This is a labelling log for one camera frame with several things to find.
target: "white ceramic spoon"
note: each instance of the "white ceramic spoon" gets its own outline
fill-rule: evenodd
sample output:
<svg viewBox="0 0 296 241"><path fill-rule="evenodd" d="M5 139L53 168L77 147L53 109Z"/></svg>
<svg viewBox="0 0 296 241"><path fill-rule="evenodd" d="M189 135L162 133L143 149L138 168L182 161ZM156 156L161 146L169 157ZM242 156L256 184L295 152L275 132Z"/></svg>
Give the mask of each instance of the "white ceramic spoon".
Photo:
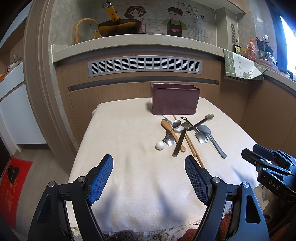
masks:
<svg viewBox="0 0 296 241"><path fill-rule="evenodd" d="M172 120L169 116L167 115L163 115L163 117L172 125L174 120ZM174 131L175 132L181 132L182 130L184 130L184 127L183 126L178 126L176 128L174 128Z"/></svg>

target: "door frame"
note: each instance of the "door frame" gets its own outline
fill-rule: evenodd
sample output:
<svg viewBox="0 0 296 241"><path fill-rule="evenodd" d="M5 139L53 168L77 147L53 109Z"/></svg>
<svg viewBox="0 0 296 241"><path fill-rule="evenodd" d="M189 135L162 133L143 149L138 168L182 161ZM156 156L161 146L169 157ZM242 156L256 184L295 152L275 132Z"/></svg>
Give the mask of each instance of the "door frame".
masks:
<svg viewBox="0 0 296 241"><path fill-rule="evenodd" d="M63 123L49 68L49 23L54 0L34 0L26 22L23 66L29 101L53 155L70 174L77 151Z"/></svg>

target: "chopsticks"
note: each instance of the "chopsticks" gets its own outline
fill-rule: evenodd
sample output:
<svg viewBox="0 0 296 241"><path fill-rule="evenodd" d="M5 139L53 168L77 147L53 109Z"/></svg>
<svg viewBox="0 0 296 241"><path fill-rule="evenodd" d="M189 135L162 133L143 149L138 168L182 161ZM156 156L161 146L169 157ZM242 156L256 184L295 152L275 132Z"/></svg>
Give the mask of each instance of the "chopsticks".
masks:
<svg viewBox="0 0 296 241"><path fill-rule="evenodd" d="M200 163L200 166L201 166L202 168L205 168L205 165L203 164L203 162L202 162L202 160L201 160L201 158L200 158L198 152L196 151L196 149L195 149L195 147L194 147L194 145L193 145L192 141L190 140L190 138L189 138L189 136L188 136L187 133L185 133L185 139L186 139L186 141L187 141L187 143L188 143L188 146L189 146L189 148L190 148L190 150L191 150L191 152L192 152L192 155L193 155L194 157L197 157L198 162Z"/></svg>

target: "brown plastic container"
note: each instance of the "brown plastic container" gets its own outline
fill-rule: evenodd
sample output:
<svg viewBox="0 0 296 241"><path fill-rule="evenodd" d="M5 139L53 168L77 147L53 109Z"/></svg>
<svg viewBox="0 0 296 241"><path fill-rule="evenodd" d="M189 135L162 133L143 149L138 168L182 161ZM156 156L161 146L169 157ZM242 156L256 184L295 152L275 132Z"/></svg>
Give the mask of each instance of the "brown plastic container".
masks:
<svg viewBox="0 0 296 241"><path fill-rule="evenodd" d="M193 85L151 84L154 115L194 115L200 89Z"/></svg>

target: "bottle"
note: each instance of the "bottle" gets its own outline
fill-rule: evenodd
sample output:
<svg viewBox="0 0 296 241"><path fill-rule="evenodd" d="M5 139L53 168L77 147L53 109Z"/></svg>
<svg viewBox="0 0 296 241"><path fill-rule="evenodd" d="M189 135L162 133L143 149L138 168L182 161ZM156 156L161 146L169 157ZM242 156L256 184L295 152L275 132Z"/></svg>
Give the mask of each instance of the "bottle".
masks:
<svg viewBox="0 0 296 241"><path fill-rule="evenodd" d="M241 50L241 47L239 46L239 41L236 39L235 44L233 45L232 52L235 52L237 54L241 54L240 50Z"/></svg>
<svg viewBox="0 0 296 241"><path fill-rule="evenodd" d="M242 50L241 50L241 55L242 55L243 57L245 57L245 58L248 58L248 50L246 50L246 49L242 49Z"/></svg>
<svg viewBox="0 0 296 241"><path fill-rule="evenodd" d="M248 59L255 62L256 56L256 47L254 44L254 40L250 39L250 43L248 44Z"/></svg>

